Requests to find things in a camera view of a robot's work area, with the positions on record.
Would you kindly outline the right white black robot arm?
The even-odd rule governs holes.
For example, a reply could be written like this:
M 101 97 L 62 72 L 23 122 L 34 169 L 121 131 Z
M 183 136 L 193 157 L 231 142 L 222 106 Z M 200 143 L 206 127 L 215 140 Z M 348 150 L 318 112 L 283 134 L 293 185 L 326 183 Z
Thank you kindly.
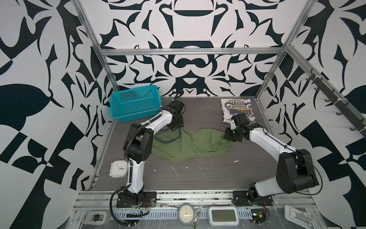
M 249 121 L 245 114 L 232 116 L 225 139 L 242 142 L 244 139 L 259 145 L 277 162 L 274 177 L 250 185 L 247 200 L 254 202 L 276 194 L 299 193 L 323 185 L 310 152 L 291 147 L 270 134 L 263 126 Z

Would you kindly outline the teal plastic basket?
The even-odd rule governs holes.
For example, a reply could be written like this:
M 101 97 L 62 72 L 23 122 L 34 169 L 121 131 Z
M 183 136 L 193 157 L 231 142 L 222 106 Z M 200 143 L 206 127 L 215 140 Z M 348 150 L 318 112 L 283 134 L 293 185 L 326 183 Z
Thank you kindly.
M 157 115 L 161 106 L 157 86 L 143 86 L 112 93 L 110 113 L 112 119 L 128 122 Z

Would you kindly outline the white tank top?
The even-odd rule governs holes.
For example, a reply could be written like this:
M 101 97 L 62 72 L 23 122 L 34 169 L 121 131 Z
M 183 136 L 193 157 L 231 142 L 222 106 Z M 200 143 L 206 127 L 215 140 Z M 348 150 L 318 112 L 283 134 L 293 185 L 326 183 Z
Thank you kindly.
M 221 98 L 223 122 L 230 123 L 234 115 L 245 114 L 251 123 L 256 122 L 250 99 Z

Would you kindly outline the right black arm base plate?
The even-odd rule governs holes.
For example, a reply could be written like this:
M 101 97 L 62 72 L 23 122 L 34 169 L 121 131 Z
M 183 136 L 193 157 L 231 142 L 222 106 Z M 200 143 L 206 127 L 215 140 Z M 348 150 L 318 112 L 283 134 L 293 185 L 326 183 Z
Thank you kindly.
M 237 207 L 248 206 L 272 206 L 272 196 L 261 197 L 255 194 L 252 190 L 248 191 L 233 191 L 232 203 Z

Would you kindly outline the green tank top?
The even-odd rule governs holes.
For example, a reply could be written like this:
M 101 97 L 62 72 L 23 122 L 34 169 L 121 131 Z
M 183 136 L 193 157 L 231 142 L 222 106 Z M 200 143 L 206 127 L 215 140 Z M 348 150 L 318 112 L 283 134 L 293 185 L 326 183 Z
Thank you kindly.
M 163 129 L 154 135 L 152 154 L 171 162 L 180 162 L 190 158 L 224 156 L 233 145 L 233 141 L 225 139 L 224 132 L 212 128 Z

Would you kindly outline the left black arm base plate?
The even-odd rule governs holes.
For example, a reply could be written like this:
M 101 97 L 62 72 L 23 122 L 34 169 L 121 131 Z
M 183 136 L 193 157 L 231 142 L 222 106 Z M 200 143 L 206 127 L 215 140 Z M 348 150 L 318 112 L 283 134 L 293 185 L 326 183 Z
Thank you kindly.
M 140 191 L 139 193 L 134 194 L 130 191 L 123 191 L 118 194 L 116 207 L 127 208 L 136 205 L 138 207 L 147 208 L 150 205 L 155 204 L 156 199 L 156 192 Z

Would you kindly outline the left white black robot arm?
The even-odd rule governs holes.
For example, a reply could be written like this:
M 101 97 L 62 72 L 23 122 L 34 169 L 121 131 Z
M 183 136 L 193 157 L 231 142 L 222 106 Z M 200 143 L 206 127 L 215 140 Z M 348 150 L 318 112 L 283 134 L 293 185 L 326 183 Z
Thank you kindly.
M 167 106 L 160 107 L 159 112 L 152 118 L 130 126 L 124 144 L 124 158 L 129 164 L 127 193 L 137 196 L 142 192 L 144 164 L 152 153 L 155 134 L 163 127 L 170 130 L 183 127 L 184 111 L 184 103 L 173 99 Z

